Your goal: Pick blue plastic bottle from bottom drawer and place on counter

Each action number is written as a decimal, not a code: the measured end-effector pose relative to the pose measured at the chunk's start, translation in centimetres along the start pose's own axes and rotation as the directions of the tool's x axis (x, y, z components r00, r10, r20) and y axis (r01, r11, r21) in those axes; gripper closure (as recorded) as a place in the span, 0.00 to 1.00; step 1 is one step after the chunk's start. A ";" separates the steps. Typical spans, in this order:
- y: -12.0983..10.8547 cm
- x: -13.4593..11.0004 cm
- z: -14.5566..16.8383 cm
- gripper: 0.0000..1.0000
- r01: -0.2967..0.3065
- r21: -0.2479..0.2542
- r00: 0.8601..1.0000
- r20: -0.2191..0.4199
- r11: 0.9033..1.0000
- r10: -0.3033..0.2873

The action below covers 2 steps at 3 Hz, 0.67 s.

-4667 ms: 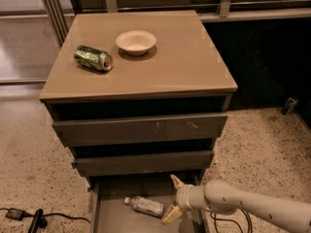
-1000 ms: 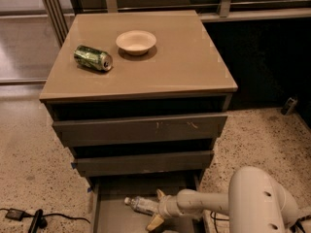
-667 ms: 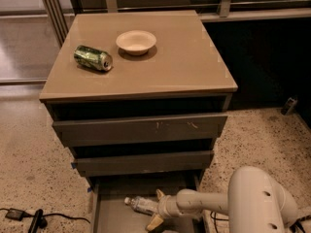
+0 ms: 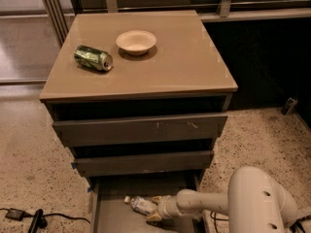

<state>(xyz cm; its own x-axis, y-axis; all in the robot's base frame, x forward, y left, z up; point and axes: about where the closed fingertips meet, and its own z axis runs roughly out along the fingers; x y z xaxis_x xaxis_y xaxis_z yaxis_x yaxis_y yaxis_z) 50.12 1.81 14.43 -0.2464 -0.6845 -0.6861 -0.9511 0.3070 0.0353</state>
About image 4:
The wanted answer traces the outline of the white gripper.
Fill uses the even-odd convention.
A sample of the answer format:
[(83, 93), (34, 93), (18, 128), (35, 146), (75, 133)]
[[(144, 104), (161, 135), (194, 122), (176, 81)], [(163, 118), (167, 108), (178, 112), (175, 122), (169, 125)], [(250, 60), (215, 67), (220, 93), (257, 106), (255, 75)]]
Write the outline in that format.
[(146, 222), (159, 222), (162, 219), (179, 217), (181, 212), (177, 206), (175, 196), (155, 196), (152, 197), (152, 202), (157, 204), (157, 211), (146, 216)]

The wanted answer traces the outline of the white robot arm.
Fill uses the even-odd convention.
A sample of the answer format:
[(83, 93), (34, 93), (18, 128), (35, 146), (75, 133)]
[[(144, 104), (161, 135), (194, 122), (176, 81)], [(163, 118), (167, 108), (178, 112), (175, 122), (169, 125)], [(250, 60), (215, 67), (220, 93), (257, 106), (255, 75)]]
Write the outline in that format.
[(293, 196), (259, 168), (245, 166), (230, 178), (226, 194), (182, 189), (154, 198), (148, 222), (195, 217), (204, 210), (228, 216), (229, 233), (285, 233), (297, 220)]

